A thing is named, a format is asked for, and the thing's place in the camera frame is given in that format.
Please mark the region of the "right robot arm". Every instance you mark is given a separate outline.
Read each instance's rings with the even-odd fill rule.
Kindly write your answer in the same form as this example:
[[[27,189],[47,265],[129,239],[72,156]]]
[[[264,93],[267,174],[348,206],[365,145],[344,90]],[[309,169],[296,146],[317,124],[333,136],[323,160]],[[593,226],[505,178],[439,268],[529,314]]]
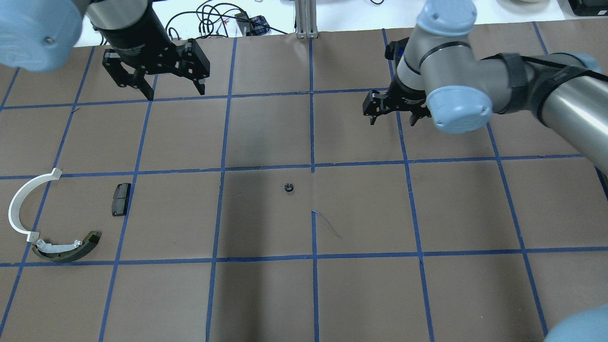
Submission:
[[[477,19],[471,0],[427,0],[412,35],[386,46],[394,61],[384,93],[362,104],[371,125],[380,115],[409,112],[409,124],[430,117],[444,133],[488,128],[495,114],[527,110],[607,173],[607,76],[585,53],[543,56],[498,53],[478,60],[469,34]]]

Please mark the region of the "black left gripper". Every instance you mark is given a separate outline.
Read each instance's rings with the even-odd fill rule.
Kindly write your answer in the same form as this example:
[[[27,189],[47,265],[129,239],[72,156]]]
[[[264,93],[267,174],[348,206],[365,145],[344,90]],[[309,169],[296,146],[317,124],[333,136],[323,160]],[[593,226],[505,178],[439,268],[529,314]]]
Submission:
[[[108,41],[102,66],[119,87],[138,89],[146,100],[154,100],[154,88],[145,75],[174,74],[191,80],[199,95],[206,94],[210,61],[193,38],[176,45],[152,9],[130,26],[120,29],[94,28]]]

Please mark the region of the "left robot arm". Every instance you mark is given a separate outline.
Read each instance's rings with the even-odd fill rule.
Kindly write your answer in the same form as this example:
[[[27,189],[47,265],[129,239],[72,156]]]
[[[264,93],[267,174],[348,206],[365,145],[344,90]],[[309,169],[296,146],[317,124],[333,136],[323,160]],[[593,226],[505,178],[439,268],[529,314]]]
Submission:
[[[173,74],[205,94],[209,59],[193,38],[173,43],[150,0],[3,0],[1,63],[30,72],[57,70],[82,34],[84,18],[108,41],[102,65],[118,87],[153,100],[146,75]]]

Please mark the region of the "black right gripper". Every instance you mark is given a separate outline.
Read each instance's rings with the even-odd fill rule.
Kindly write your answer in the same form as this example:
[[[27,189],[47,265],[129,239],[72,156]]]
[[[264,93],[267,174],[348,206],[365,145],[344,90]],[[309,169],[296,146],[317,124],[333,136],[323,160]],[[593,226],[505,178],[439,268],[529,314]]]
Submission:
[[[415,126],[417,121],[424,117],[431,117],[431,112],[426,107],[426,94],[422,90],[415,90],[403,84],[397,75],[397,68],[401,62],[408,39],[392,41],[386,46],[384,53],[388,61],[394,63],[394,75],[386,93],[371,90],[363,101],[363,115],[370,118],[370,124],[374,125],[380,115],[386,115],[394,111],[408,111],[410,113],[409,124]]]

